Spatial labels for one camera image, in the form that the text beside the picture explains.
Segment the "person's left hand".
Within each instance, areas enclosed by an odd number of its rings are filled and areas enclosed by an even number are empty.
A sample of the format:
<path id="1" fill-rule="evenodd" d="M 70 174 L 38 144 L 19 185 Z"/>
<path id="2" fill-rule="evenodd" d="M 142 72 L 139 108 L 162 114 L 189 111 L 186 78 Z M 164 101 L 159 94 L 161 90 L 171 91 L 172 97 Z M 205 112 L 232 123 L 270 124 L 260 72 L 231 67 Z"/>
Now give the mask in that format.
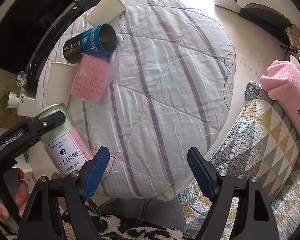
<path id="1" fill-rule="evenodd" d="M 22 169 L 17 168 L 18 171 L 18 178 L 19 178 L 19 188 L 18 191 L 15 194 L 15 202 L 19 206 L 19 216 L 22 217 L 27 201 L 29 199 L 29 186 L 28 184 L 23 181 L 25 174 Z M 5 224 L 7 224 L 8 219 L 10 218 L 10 214 L 4 204 L 0 202 L 0 221 Z"/>

